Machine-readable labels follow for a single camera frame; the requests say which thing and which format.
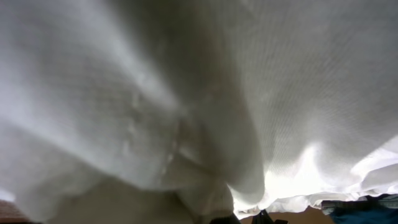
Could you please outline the light grey garment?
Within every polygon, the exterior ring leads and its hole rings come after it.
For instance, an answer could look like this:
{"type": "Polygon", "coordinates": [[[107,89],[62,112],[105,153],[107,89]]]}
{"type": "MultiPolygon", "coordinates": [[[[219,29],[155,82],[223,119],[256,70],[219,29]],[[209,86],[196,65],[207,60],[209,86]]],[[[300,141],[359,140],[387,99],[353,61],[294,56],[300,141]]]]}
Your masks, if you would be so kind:
{"type": "Polygon", "coordinates": [[[323,201],[321,203],[321,210],[325,215],[333,213],[337,208],[365,210],[370,208],[392,208],[397,209],[397,194],[382,194],[378,197],[365,196],[359,198],[357,201],[323,201]]]}

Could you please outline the white polo shirt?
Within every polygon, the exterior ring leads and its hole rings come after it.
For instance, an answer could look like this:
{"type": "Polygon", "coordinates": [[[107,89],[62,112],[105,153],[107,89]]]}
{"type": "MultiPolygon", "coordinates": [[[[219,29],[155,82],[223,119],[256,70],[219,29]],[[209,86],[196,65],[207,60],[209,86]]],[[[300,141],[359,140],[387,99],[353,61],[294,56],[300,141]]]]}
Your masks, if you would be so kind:
{"type": "Polygon", "coordinates": [[[31,220],[396,192],[396,0],[1,2],[1,197],[31,220]]]}

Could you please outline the navy blue shirt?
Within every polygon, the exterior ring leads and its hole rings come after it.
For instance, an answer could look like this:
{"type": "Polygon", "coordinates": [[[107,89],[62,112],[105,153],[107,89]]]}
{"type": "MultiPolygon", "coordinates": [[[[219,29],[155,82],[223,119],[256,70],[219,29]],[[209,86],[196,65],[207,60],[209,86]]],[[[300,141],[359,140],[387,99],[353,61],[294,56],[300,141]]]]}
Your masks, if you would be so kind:
{"type": "Polygon", "coordinates": [[[372,208],[353,210],[337,208],[330,217],[335,224],[397,224],[397,209],[372,208]]]}

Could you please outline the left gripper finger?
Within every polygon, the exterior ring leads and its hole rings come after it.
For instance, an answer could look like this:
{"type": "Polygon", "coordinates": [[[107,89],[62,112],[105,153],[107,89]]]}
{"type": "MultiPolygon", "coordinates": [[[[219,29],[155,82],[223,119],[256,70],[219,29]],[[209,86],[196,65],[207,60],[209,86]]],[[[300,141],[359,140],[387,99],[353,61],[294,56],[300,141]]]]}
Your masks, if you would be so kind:
{"type": "Polygon", "coordinates": [[[227,217],[214,218],[209,224],[241,224],[241,222],[235,214],[231,214],[227,217]]]}

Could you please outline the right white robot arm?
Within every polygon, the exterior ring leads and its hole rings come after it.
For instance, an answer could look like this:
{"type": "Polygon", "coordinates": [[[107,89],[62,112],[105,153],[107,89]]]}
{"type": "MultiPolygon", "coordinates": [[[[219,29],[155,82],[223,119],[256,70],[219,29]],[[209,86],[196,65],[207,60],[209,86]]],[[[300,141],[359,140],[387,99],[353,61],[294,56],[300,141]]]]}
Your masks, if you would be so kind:
{"type": "Polygon", "coordinates": [[[273,220],[266,210],[261,210],[253,216],[251,224],[289,224],[287,220],[273,220]]]}

